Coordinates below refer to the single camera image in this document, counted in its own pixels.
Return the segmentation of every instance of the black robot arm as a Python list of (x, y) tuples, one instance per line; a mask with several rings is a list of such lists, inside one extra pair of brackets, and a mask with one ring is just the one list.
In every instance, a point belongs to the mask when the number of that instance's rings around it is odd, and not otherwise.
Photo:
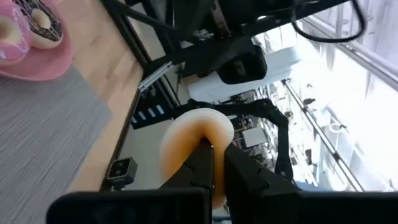
[(231, 105), (213, 105), (211, 103), (189, 100), (186, 105), (178, 107), (173, 114), (176, 118), (186, 111), (197, 108), (212, 108), (226, 116), (229, 115), (252, 115), (268, 119), (278, 127), (278, 156), (275, 164), (275, 173), (289, 182), (293, 182), (293, 168), (289, 156), (289, 121), (272, 104), (270, 99), (260, 99), (251, 103), (238, 103)]

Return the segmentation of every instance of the window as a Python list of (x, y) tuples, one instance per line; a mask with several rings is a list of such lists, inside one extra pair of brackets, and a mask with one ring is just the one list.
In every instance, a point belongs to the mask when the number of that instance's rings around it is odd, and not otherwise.
[[(348, 44), (359, 49), (343, 52), (336, 45), (311, 42), (297, 35), (290, 25), (259, 35), (267, 53), (290, 46), (300, 50), (317, 52), (315, 60), (321, 59), (321, 70), (307, 67), (302, 73), (317, 71), (313, 78), (292, 78), (292, 86), (302, 99), (316, 98), (311, 107), (322, 130), (339, 152), (355, 178), (364, 190), (398, 190), (398, 158), (396, 133), (398, 133), (398, 88), (391, 82), (381, 80), (362, 64), (354, 60), (353, 54), (365, 58), (383, 72), (391, 72), (398, 77), (398, 1), (360, 0), (366, 11), (369, 29), (363, 38)], [(310, 18), (319, 28), (334, 36), (349, 36), (358, 31), (358, 20), (350, 3), (320, 12)], [(299, 23), (301, 28), (313, 35), (321, 36), (307, 22)], [(330, 125), (339, 127), (333, 131)], [(318, 155), (314, 169), (320, 185), (335, 190), (352, 190), (342, 170), (335, 160), (326, 153), (325, 146), (317, 140)]]

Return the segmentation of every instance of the black cable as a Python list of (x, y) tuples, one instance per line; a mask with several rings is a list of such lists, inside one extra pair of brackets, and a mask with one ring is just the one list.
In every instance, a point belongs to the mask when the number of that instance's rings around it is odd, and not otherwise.
[(317, 42), (334, 44), (334, 43), (343, 43), (343, 42), (349, 42), (349, 41), (355, 40), (358, 37), (361, 37), (365, 33), (366, 20), (363, 15), (363, 12), (361, 10), (361, 7), (359, 6), (358, 0), (351, 0), (351, 3), (353, 5), (353, 9), (354, 9), (356, 15), (358, 16), (358, 21), (359, 21), (359, 31), (356, 35), (353, 35), (353, 36), (347, 37), (347, 38), (329, 39), (329, 38), (315, 37), (310, 34), (307, 34), (304, 31), (302, 31), (297, 25), (295, 9), (293, 10), (293, 21), (292, 21), (293, 28), (301, 36), (307, 38), (308, 40), (313, 40), (313, 41), (317, 41)]

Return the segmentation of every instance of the pink donut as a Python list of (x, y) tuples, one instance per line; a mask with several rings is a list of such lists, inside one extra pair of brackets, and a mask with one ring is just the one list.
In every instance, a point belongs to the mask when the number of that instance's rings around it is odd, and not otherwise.
[(21, 61), (30, 49), (30, 27), (20, 7), (0, 1), (0, 65)]

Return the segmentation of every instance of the wooden table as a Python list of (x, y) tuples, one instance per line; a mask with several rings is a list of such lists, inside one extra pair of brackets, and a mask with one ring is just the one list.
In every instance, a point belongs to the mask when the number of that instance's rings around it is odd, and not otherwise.
[(142, 68), (99, 0), (55, 1), (70, 31), (73, 65), (112, 111), (108, 126), (69, 188), (99, 190), (142, 78)]

